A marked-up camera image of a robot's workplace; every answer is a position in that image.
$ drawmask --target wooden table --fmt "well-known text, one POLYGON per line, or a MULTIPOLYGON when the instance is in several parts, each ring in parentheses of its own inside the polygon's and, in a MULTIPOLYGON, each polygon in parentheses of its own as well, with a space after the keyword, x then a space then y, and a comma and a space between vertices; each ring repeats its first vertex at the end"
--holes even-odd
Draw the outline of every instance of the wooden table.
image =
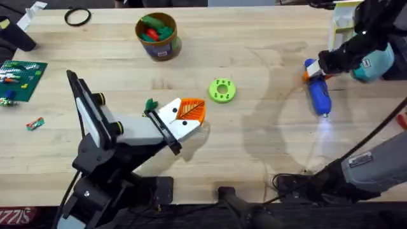
MULTIPOLYGON (((0 114, 0 205, 57 205, 75 170, 80 131, 66 69, 94 92, 104 92, 113 111, 140 116, 154 98, 207 100, 200 132, 175 157, 163 150, 137 170, 172 176, 174 203, 207 203, 218 186, 262 202, 275 196, 278 172, 319 170, 346 153, 377 126, 406 95, 406 82, 369 85, 347 75, 328 81, 331 116, 314 115, 301 83, 303 62, 327 47, 331 12, 308 6, 92 10, 89 24, 69 27, 65 10, 35 16, 29 34, 39 48, 18 51, 15 60, 47 62, 30 102, 0 114), (177 21, 183 49, 167 62, 152 61, 134 34, 144 14, 164 11, 177 21), (232 79, 238 90, 227 104, 212 102, 214 78, 232 79), (42 116, 45 125, 25 124, 42 116)), ((391 123, 365 147, 401 128, 391 123)), ((377 200, 407 200, 405 185, 377 200)))

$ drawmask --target orange toy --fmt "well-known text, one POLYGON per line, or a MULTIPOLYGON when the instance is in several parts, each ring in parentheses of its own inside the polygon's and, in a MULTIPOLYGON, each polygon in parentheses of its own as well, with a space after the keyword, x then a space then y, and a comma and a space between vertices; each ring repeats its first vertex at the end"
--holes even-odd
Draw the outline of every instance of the orange toy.
POLYGON ((205 119, 205 101, 203 99, 181 99, 178 120, 198 120, 201 125, 205 119))

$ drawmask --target small toy piece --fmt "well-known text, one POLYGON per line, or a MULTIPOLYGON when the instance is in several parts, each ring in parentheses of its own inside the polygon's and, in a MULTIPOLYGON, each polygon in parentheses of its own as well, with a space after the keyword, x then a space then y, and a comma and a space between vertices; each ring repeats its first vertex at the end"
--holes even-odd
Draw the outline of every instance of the small toy piece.
POLYGON ((32 121, 25 126, 27 127, 27 130, 35 130, 36 128, 42 126, 45 124, 44 118, 39 117, 37 120, 32 121))
POLYGON ((149 37, 145 33, 141 34, 141 39, 143 39, 144 41, 147 41, 147 42, 155 42, 155 40, 151 39, 151 37, 149 37))
POLYGON ((154 29, 147 29, 147 36, 155 41, 158 41, 158 34, 154 29))
POLYGON ((172 35, 173 32, 174 32, 174 30, 171 29, 170 27, 167 27, 167 26, 165 26, 165 27, 163 27, 161 29, 158 29, 157 30, 157 33, 159 33, 158 39, 160 41, 163 41, 163 40, 169 38, 172 35))
POLYGON ((1 79, 0 83, 18 83, 19 81, 16 79, 10 79, 10 78, 5 78, 5 79, 1 79))
POLYGON ((2 74, 2 75, 0 75, 0 79, 7 79, 7 78, 19 80, 19 79, 21 78, 21 76, 15 76, 15 75, 13 75, 13 74, 11 74, 11 73, 7 73, 7 74, 2 74))
POLYGON ((12 90, 7 90, 6 93, 4 93, 4 97, 9 100, 13 100, 14 96, 15 96, 15 92, 12 90))
POLYGON ((235 84, 229 79, 214 80, 209 87, 210 97, 218 103, 230 102, 236 94, 235 84))
POLYGON ((158 101, 148 99, 146 102, 146 111, 154 111, 158 107, 158 101))
POLYGON ((7 107, 7 106, 14 106, 16 102, 9 100, 7 98, 0 98, 0 106, 7 107))
POLYGON ((148 27, 154 28, 154 29, 160 29, 165 26, 165 24, 160 21, 157 18, 153 18, 151 16, 144 16, 140 19, 144 24, 146 24, 148 27))

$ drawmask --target black cable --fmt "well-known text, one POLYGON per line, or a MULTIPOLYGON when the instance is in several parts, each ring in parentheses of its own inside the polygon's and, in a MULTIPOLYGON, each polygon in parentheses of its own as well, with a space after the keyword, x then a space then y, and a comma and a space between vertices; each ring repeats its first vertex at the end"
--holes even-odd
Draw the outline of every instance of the black cable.
POLYGON ((377 126, 369 135, 367 135, 363 140, 361 140, 359 143, 356 144, 348 153, 344 154, 342 157, 339 159, 331 162, 329 165, 327 165, 325 168, 320 170, 318 173, 310 177, 309 180, 302 182, 295 188, 291 188, 290 190, 284 192, 283 194, 279 195, 278 197, 275 197, 271 200, 267 200, 266 202, 263 203, 263 205, 271 204, 272 202, 279 200, 286 195, 292 193, 293 191, 299 190, 303 187, 305 187, 309 182, 313 181, 315 178, 319 177, 325 170, 329 169, 330 166, 336 165, 338 163, 342 163, 346 158, 348 158, 350 155, 355 153, 358 149, 360 149, 362 146, 364 146, 368 141, 370 141, 377 133, 379 133, 387 124, 389 124, 390 121, 392 121, 403 109, 404 107, 407 106, 407 97, 404 98, 403 101, 377 126))
POLYGON ((90 13, 90 11, 89 11, 88 9, 83 8, 83 7, 74 7, 74 8, 71 8, 70 10, 68 10, 68 11, 65 13, 64 20, 65 20, 65 23, 66 23, 66 24, 68 24, 68 25, 70 25, 70 26, 73 26, 73 27, 78 27, 78 26, 85 25, 86 23, 88 23, 89 20, 91 19, 91 17, 92 17, 92 13, 90 13), (84 10, 84 11, 88 12, 87 18, 86 18, 84 21, 79 22, 79 23, 75 23, 75 24, 68 22, 69 16, 70 16, 73 12, 78 11, 78 10, 84 10))
POLYGON ((8 9, 8 10, 11 10, 11 11, 13 11, 13 12, 15 12, 15 13, 18 13, 18 14, 21 14, 21 15, 25 15, 24 12, 22 12, 22 11, 20 11, 20 10, 16 10, 16 9, 12 8, 11 6, 7 6, 7 5, 5 5, 5 4, 3 4, 3 3, 0 3, 0 6, 6 8, 6 9, 8 9))
POLYGON ((172 215, 164 215, 164 216, 148 216, 148 215, 138 214, 138 217, 141 217, 141 218, 149 218, 149 219, 177 218, 177 217, 186 216, 186 215, 188 215, 188 214, 192 214, 192 213, 197 212, 197 211, 202 211, 202 210, 206 210, 206 209, 211 209, 211 208, 213 208, 213 207, 217 207, 218 205, 219 205, 219 203, 212 204, 212 205, 208 205, 208 206, 205 206, 205 207, 198 207, 198 208, 196 208, 196 209, 192 209, 192 210, 189 210, 189 211, 186 211, 186 212, 182 212, 182 213, 180 213, 180 214, 172 214, 172 215))

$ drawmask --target green lego baseplate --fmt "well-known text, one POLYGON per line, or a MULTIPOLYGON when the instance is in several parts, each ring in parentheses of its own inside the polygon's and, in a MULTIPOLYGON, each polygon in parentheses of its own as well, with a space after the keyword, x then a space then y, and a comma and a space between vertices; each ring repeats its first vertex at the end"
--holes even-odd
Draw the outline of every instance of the green lego baseplate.
POLYGON ((28 102, 34 89, 41 79, 47 63, 6 60, 0 68, 0 76, 12 74, 19 76, 18 83, 0 83, 0 97, 4 97, 7 90, 15 92, 13 101, 28 102))

